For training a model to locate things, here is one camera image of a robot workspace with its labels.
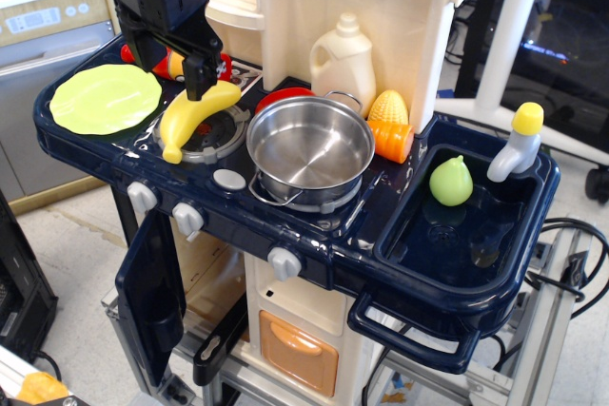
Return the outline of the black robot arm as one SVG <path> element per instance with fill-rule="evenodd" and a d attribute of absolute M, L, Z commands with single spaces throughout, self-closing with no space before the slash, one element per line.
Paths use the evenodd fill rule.
<path fill-rule="evenodd" d="M 206 19 L 209 0 L 113 0 L 135 63 L 151 71 L 173 50 L 184 57 L 190 101 L 217 84 L 223 43 Z"/>

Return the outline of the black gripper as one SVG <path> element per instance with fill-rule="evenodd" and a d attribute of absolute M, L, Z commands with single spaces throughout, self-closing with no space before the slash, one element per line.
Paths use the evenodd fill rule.
<path fill-rule="evenodd" d="M 119 24 L 138 67 L 152 71 L 167 48 L 182 56 L 189 101 L 218 81 L 222 41 L 206 19 L 209 0 L 114 0 Z"/>

